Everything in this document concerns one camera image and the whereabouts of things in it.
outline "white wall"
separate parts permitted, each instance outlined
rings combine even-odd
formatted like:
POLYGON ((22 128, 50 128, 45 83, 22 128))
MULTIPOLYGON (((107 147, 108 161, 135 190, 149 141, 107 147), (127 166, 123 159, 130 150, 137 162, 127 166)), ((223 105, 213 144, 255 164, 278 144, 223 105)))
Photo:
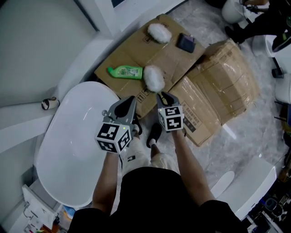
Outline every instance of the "white wall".
POLYGON ((0 9, 0 107, 50 97, 94 36, 73 0, 7 0, 0 9))
POLYGON ((0 153, 45 133, 56 110, 44 111, 40 103, 0 107, 0 153))
POLYGON ((0 153, 0 224, 22 199, 22 185, 32 179, 36 137, 0 153))

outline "small cylindrical object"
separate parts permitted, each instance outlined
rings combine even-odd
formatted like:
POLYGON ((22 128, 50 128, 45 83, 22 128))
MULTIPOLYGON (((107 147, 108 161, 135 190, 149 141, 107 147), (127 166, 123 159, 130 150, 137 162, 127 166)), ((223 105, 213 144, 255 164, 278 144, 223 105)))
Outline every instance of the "small cylindrical object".
POLYGON ((56 97, 51 97, 50 99, 45 99, 41 102, 41 107, 43 110, 52 109, 60 106, 60 101, 56 97))

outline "small pouch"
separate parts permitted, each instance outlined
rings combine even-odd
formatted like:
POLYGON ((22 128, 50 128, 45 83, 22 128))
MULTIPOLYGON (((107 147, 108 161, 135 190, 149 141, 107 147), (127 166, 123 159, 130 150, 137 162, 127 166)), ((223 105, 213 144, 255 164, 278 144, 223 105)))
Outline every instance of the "small pouch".
POLYGON ((177 47, 189 53, 193 53, 195 49, 194 38, 189 35, 180 33, 177 47))

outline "white sock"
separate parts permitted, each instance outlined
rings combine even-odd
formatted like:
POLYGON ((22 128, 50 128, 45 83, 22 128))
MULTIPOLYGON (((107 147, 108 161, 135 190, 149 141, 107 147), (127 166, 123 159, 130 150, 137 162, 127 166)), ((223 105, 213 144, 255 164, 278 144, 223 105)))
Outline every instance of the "white sock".
POLYGON ((154 145, 154 144, 156 144, 156 140, 152 138, 152 139, 150 140, 150 142, 149 142, 149 145, 150 145, 150 147, 151 147, 151 146, 154 145))
POLYGON ((133 125, 133 130, 137 131, 137 133, 140 132, 140 128, 138 127, 137 124, 134 124, 134 125, 133 125))

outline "black shoe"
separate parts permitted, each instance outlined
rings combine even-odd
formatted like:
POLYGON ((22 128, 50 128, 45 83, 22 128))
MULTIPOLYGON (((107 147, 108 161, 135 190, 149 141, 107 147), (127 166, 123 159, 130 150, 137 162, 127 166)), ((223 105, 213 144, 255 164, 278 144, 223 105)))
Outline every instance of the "black shoe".
POLYGON ((140 122, 139 122, 139 120, 138 120, 136 114, 135 114, 135 116, 133 117, 132 124, 138 126, 138 128, 139 128, 138 135, 141 135, 141 134, 142 134, 142 127, 140 126, 140 122))
POLYGON ((147 138, 146 140, 146 146, 148 148, 150 148, 150 140, 151 139, 155 139, 155 141, 157 142, 158 139, 160 138, 162 134, 162 127, 158 124, 158 123, 155 123, 152 127, 151 127, 151 132, 149 134, 149 137, 147 138))
POLYGON ((225 27, 226 34, 235 42, 241 44, 244 40, 241 40, 237 33, 233 31, 230 27, 225 27))
POLYGON ((243 31, 243 29, 239 26, 239 24, 233 24, 232 27, 236 33, 242 33, 243 31))

